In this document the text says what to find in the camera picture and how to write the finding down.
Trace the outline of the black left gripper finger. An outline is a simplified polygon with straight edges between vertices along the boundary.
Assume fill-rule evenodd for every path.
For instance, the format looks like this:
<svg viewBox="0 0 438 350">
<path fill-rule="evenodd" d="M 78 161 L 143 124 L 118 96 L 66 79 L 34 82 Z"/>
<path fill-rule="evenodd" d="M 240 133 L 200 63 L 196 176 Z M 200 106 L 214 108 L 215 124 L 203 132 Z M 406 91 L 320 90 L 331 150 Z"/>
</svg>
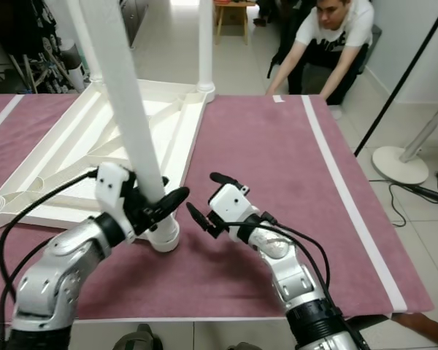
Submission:
<svg viewBox="0 0 438 350">
<path fill-rule="evenodd" d="M 162 222 L 170 214 L 175 213 L 186 201 L 189 194 L 189 187 L 177 187 L 177 189 L 169 191 L 161 199 L 157 201 L 151 200 L 150 219 L 152 223 Z"/>
</svg>

